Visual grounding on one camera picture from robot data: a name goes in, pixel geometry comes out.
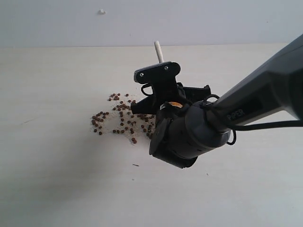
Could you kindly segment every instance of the wall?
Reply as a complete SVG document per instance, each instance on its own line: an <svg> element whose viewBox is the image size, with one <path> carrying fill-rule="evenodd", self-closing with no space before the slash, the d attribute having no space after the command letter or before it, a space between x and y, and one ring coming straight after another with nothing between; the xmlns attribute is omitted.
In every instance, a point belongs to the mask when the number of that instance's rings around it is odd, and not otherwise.
<svg viewBox="0 0 303 227"><path fill-rule="evenodd" d="M300 0L2 0L0 47L290 42L303 32L302 8Z"/></svg>

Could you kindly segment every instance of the white table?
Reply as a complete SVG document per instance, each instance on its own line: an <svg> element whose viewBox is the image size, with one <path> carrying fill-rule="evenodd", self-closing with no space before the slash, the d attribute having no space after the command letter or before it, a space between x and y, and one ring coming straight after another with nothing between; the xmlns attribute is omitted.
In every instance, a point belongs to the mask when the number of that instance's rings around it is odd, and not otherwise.
<svg viewBox="0 0 303 227"><path fill-rule="evenodd" d="M284 46L162 50L178 81L222 95ZM0 50L1 227L302 226L302 129L238 132L189 169L91 131L108 94L143 97L133 73L155 63L152 46Z"/></svg>

